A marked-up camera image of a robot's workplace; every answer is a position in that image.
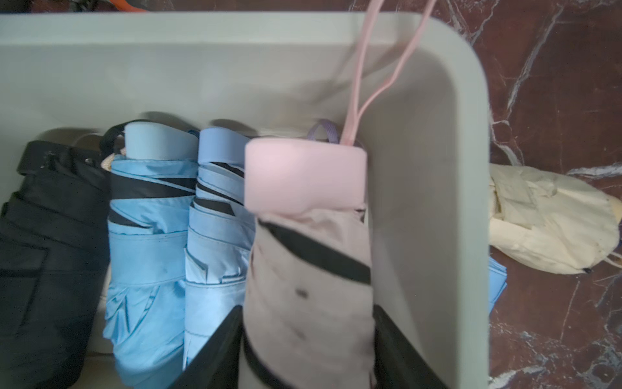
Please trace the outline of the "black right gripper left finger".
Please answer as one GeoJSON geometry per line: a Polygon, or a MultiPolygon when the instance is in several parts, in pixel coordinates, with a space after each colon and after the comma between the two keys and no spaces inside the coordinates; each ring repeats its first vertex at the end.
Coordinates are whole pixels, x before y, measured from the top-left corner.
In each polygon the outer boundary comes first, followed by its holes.
{"type": "Polygon", "coordinates": [[[242,307],[235,306],[170,389],[238,388],[242,307]]]}

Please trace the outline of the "pink umbrella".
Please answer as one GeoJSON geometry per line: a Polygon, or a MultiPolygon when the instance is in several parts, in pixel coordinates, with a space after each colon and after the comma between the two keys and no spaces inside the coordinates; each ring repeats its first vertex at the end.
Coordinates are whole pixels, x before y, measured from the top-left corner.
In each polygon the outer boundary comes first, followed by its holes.
{"type": "Polygon", "coordinates": [[[366,11],[338,144],[258,138],[246,146],[249,259],[241,388],[376,388],[367,152],[356,136],[364,59],[382,3],[366,11]]]}

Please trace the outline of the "white plastic storage box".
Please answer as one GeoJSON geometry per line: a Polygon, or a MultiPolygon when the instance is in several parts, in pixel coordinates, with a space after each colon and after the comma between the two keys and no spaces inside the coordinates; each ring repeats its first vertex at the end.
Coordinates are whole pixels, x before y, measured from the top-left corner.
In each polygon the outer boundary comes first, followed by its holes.
{"type": "MultiPolygon", "coordinates": [[[[364,16],[331,12],[1,18],[1,197],[26,144],[165,113],[299,136],[341,123],[364,16]]],[[[489,101],[471,46],[431,20],[361,119],[374,296],[450,388],[489,380],[489,101]]]]}

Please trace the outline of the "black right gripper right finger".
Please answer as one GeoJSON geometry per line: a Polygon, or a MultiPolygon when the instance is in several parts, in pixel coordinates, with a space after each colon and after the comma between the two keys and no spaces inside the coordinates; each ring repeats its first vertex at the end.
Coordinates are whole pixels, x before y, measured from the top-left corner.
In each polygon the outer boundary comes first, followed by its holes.
{"type": "Polygon", "coordinates": [[[391,317],[374,306],[376,388],[447,389],[391,317]]]}

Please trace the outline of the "beige umbrella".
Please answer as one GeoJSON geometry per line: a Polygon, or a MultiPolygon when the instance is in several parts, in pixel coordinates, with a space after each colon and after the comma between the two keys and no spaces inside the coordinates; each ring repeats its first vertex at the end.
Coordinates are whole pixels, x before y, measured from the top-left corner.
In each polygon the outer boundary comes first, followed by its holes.
{"type": "Polygon", "coordinates": [[[489,243],[520,264],[576,275],[621,266],[621,201],[566,175],[489,166],[489,243]]]}

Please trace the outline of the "black umbrella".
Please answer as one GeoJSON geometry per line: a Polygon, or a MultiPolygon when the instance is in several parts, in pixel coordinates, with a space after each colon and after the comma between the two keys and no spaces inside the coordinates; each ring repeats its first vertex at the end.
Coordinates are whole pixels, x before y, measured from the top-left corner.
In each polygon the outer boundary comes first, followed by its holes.
{"type": "Polygon", "coordinates": [[[110,178],[98,150],[34,140],[1,210],[1,385],[67,388],[81,375],[109,269],[110,178]]]}

